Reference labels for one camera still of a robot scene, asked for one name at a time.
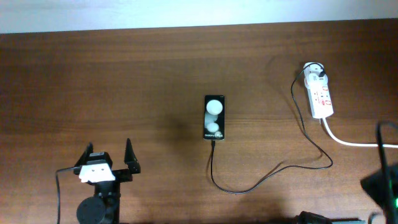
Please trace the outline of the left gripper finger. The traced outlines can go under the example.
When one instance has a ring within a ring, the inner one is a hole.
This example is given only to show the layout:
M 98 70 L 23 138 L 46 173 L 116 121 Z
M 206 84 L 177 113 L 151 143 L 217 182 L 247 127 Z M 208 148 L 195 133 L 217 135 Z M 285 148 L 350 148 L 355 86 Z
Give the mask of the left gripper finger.
M 132 174 L 140 174 L 141 173 L 141 165 L 137 160 L 136 155 L 134 154 L 132 143 L 129 138 L 126 141 L 126 149 L 124 155 L 124 163 L 128 166 L 130 173 Z
M 83 154 L 80 156 L 79 160 L 77 160 L 75 167 L 85 165 L 91 153 L 93 153 L 93 145 L 90 142 L 84 150 Z

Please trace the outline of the black smartphone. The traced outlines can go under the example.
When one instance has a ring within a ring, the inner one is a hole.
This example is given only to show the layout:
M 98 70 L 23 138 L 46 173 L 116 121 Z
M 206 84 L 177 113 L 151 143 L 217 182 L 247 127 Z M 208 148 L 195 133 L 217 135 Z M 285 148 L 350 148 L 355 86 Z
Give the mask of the black smartphone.
M 210 141 L 225 139 L 225 97 L 224 95 L 205 95 L 203 138 Z

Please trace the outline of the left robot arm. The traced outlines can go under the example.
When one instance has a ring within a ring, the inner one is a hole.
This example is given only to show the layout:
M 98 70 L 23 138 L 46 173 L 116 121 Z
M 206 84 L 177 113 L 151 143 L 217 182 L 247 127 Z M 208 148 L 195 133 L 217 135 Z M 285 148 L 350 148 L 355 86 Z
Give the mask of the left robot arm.
M 73 173 L 80 181 L 94 187 L 94 194 L 84 199 L 76 210 L 79 223 L 119 223 L 121 184 L 131 182 L 141 166 L 133 151 L 131 140 L 126 140 L 125 169 L 113 170 L 113 161 L 107 152 L 95 152 L 89 144 L 75 164 Z

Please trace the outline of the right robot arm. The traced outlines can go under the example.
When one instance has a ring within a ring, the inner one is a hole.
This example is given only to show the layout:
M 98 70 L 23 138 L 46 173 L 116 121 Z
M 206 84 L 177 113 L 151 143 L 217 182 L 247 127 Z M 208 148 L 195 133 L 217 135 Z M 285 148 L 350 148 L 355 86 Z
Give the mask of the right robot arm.
M 363 190 L 380 206 L 386 223 L 397 223 L 397 164 L 389 166 L 389 183 L 386 184 L 386 175 L 380 170 L 360 181 Z M 349 224 L 349 223 L 372 223 L 373 218 L 380 213 L 372 213 L 368 221 L 357 218 L 331 219 L 319 214 L 302 211 L 296 216 L 294 223 L 297 224 Z

